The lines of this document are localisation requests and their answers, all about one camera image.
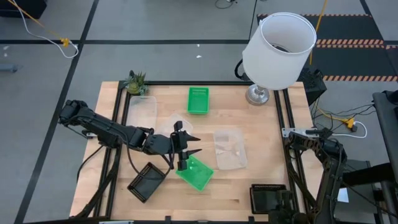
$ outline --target floor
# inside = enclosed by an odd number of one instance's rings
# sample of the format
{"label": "floor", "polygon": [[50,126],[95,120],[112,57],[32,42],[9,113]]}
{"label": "floor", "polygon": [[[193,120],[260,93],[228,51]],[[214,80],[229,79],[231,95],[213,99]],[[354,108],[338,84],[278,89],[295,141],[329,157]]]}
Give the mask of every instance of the floor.
{"label": "floor", "polygon": [[[394,11],[398,1],[365,1],[384,40],[398,40]],[[69,216],[86,142],[61,126],[50,125],[60,95],[65,97],[62,91],[67,92],[66,99],[85,100],[94,108],[100,83],[122,80],[130,69],[147,72],[148,80],[235,80],[233,68],[257,27],[254,14],[319,14],[322,4],[238,0],[228,9],[217,9],[214,0],[48,0],[40,21],[71,40],[87,40],[79,60],[63,58],[53,45],[26,41],[35,38],[25,32],[20,19],[0,17],[0,62],[19,65],[17,73],[0,75],[2,222],[14,223],[31,176],[37,185],[29,187],[30,204],[25,212],[20,210],[18,220]],[[86,23],[90,11],[92,22]],[[360,0],[334,0],[325,13],[363,14],[364,9]],[[51,36],[32,21],[28,27],[37,35]],[[68,55],[73,53],[72,48],[66,50]],[[326,86],[319,105],[334,112],[368,104],[374,92],[398,88],[396,82],[326,82]],[[372,165],[387,162],[376,114],[358,116],[358,120],[368,128],[366,139],[338,137],[348,157],[369,160]],[[326,118],[317,122],[330,125]],[[48,132],[49,127],[55,131]],[[37,174],[34,169],[40,171],[35,168],[38,158],[45,158],[44,165],[40,175],[32,175]]]}

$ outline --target green plastic basket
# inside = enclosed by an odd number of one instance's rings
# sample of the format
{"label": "green plastic basket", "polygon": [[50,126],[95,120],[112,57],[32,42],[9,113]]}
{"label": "green plastic basket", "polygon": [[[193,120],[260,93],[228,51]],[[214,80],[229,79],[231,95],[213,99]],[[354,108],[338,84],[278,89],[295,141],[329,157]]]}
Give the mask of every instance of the green plastic basket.
{"label": "green plastic basket", "polygon": [[191,114],[207,114],[209,112],[209,88],[189,88],[187,111]]}
{"label": "green plastic basket", "polygon": [[183,171],[175,171],[183,180],[190,184],[198,191],[203,191],[207,183],[214,174],[214,170],[200,162],[194,156],[190,156],[187,160],[188,169]]}

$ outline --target black plastic basket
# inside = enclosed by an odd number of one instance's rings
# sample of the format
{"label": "black plastic basket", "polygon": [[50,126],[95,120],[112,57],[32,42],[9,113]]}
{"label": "black plastic basket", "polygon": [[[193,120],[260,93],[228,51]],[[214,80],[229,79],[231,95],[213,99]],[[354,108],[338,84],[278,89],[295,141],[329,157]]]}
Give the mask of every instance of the black plastic basket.
{"label": "black plastic basket", "polygon": [[146,166],[140,171],[144,177],[157,180],[149,180],[137,175],[129,184],[127,189],[136,196],[142,203],[145,203],[148,198],[155,192],[158,186],[165,179],[165,175],[155,165],[148,162]]}
{"label": "black plastic basket", "polygon": [[277,191],[286,190],[282,184],[252,184],[250,188],[251,212],[268,214],[278,205]]}

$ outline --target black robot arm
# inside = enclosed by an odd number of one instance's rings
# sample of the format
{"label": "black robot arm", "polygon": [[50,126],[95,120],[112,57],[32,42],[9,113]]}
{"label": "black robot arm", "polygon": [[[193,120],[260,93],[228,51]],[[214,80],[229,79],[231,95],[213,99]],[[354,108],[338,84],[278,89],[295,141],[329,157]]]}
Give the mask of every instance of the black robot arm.
{"label": "black robot arm", "polygon": [[291,131],[284,141],[285,150],[306,151],[311,149],[322,163],[323,174],[315,199],[306,185],[301,181],[293,164],[287,164],[287,173],[299,187],[303,197],[307,200],[310,211],[307,214],[293,211],[289,199],[282,198],[291,192],[281,192],[282,202],[279,209],[270,212],[271,224],[334,224],[335,201],[340,189],[347,156],[343,145],[329,139],[309,138]]}
{"label": "black robot arm", "polygon": [[186,131],[181,131],[182,122],[174,124],[174,132],[170,137],[161,134],[154,134],[153,128],[137,128],[134,126],[124,126],[101,116],[87,107],[84,101],[68,100],[63,107],[59,123],[64,126],[82,126],[98,137],[100,144],[115,148],[121,144],[126,144],[128,148],[143,152],[148,155],[160,155],[166,162],[173,166],[164,155],[178,154],[178,169],[187,168],[186,160],[189,155],[200,151],[183,150],[188,147],[188,141],[199,141],[200,139],[189,135]]}

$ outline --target yellow cable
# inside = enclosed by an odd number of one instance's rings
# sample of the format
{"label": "yellow cable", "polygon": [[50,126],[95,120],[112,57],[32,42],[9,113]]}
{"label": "yellow cable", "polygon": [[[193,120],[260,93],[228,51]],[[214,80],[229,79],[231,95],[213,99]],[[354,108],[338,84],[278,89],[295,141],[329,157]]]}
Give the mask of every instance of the yellow cable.
{"label": "yellow cable", "polygon": [[326,114],[325,112],[323,112],[323,110],[321,110],[320,108],[317,107],[317,110],[320,111],[324,116],[326,116],[327,118],[331,118],[331,119],[335,119],[337,121],[342,121],[342,122],[346,122],[347,119],[341,119],[341,118],[334,118],[328,114]]}
{"label": "yellow cable", "polygon": [[323,110],[321,110],[320,108],[318,108],[318,106],[317,106],[317,110],[318,110],[318,111],[321,111],[321,113],[322,113],[324,116],[326,116],[327,118],[331,118],[331,119],[334,119],[334,120],[341,121],[341,122],[345,123],[345,124],[347,125],[347,128],[353,128],[353,126],[354,126],[354,117],[350,117],[350,118],[348,118],[348,119],[347,119],[347,118],[346,118],[346,119],[334,118],[334,117],[332,117],[332,116],[326,114],[325,112],[323,112]]}
{"label": "yellow cable", "polygon": [[37,19],[33,18],[31,15],[29,15],[29,13],[25,12],[25,10],[23,10],[21,7],[19,7],[17,4],[15,4],[13,1],[11,0],[7,0],[9,3],[11,3],[12,5],[14,5],[15,7],[17,7],[19,10],[21,10],[21,12],[23,12],[27,17],[31,18],[33,21],[35,21],[39,26],[43,27],[47,32],[51,33],[52,35],[56,36],[57,38],[59,38],[61,40],[61,42],[63,43],[64,47],[67,47],[69,44],[69,39],[68,38],[62,38],[59,34],[57,34],[54,31],[51,31],[49,29],[46,29],[45,26],[39,22]]}
{"label": "yellow cable", "polygon": [[[315,28],[315,32],[318,32],[319,26],[321,24],[321,19],[322,19],[323,13],[325,12],[325,8],[326,8],[327,4],[328,4],[328,0],[325,0],[325,2],[323,3],[321,14],[319,15],[319,18],[318,18],[318,23],[317,23],[317,27]],[[310,65],[311,64],[312,64],[312,51],[310,53]]]}

